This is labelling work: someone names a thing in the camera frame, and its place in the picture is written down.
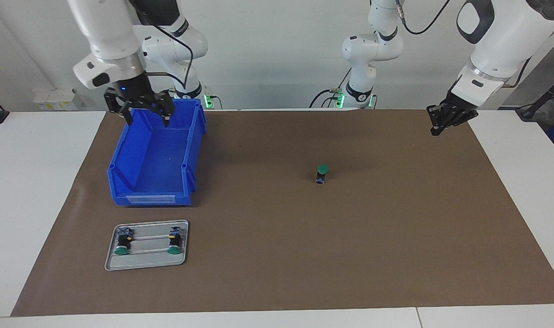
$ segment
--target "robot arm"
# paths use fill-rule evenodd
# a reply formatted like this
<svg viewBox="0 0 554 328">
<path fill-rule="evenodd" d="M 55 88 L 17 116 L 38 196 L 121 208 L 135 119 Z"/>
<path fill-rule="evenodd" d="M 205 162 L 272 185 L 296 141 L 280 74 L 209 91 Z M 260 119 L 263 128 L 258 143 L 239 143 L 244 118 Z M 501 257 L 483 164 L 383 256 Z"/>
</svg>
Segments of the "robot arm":
<svg viewBox="0 0 554 328">
<path fill-rule="evenodd" d="M 475 109 L 554 33 L 554 0 L 467 0 L 457 28 L 475 51 L 445 100 L 427 108 L 433 135 L 476 117 Z"/>
<path fill-rule="evenodd" d="M 372 62 L 393 60 L 400 56 L 404 43 L 398 35 L 399 13 L 395 0 L 373 0 L 368 21 L 373 34 L 348 37 L 342 45 L 344 58 L 351 64 L 344 107 L 364 108 L 370 100 L 376 69 Z"/>
<path fill-rule="evenodd" d="M 178 78 L 187 77 L 186 81 L 175 84 L 177 95 L 196 98 L 202 93 L 195 69 L 184 61 L 204 56 L 208 42 L 190 27 L 181 13 L 179 0 L 68 2 L 91 48 L 91 54 L 75 65 L 75 75 L 90 89 L 112 83 L 113 87 L 105 93 L 110 112 L 124 116 L 131 124 L 129 109 L 144 108 L 161 116 L 164 125 L 168 125 L 175 107 L 167 91 L 155 93 L 152 90 L 144 69 L 144 56 L 162 65 L 167 73 Z M 146 38 L 142 49 L 133 33 L 133 19 L 144 25 L 166 26 L 191 49 L 164 36 Z"/>
<path fill-rule="evenodd" d="M 108 83 L 105 100 L 110 112 L 132 123 L 130 108 L 144 108 L 168 125 L 174 106 L 167 92 L 156 93 L 144 69 L 143 52 L 133 33 L 125 0 L 68 0 L 91 54 L 75 65 L 75 75 L 88 88 Z M 117 102 L 121 99 L 124 105 Z"/>
<path fill-rule="evenodd" d="M 174 81 L 174 89 L 179 98 L 200 98 L 204 100 L 204 89 L 196 69 L 188 61 L 201 58 L 208 52 L 208 40 L 192 27 L 182 13 L 179 0 L 133 0 L 133 6 L 145 13 L 152 23 L 158 26 L 166 26 L 169 33 L 190 49 L 175 40 L 164 35 L 149 36 L 143 41 L 143 53 L 150 62 L 154 62 L 164 68 L 166 73 L 186 80 L 183 83 Z M 143 25 L 151 25 L 150 22 L 138 15 Z"/>
</svg>

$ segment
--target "green button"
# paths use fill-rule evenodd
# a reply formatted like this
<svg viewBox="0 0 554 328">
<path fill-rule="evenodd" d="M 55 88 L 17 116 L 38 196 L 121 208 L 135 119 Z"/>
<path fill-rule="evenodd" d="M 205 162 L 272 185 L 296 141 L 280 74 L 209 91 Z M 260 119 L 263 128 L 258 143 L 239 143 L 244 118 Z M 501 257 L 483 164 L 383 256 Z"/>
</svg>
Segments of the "green button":
<svg viewBox="0 0 554 328">
<path fill-rule="evenodd" d="M 171 255 L 178 255 L 180 251 L 179 251 L 179 248 L 177 247 L 170 247 L 168 248 L 168 253 Z"/>
<path fill-rule="evenodd" d="M 327 172 L 329 172 L 329 168 L 326 164 L 321 164 L 317 167 L 317 172 L 319 174 L 327 174 Z"/>
<path fill-rule="evenodd" d="M 127 254 L 129 254 L 129 251 L 127 251 L 127 248 L 125 248 L 125 247 L 117 247 L 115 249 L 115 254 L 117 254 L 117 255 L 127 255 Z"/>
</svg>

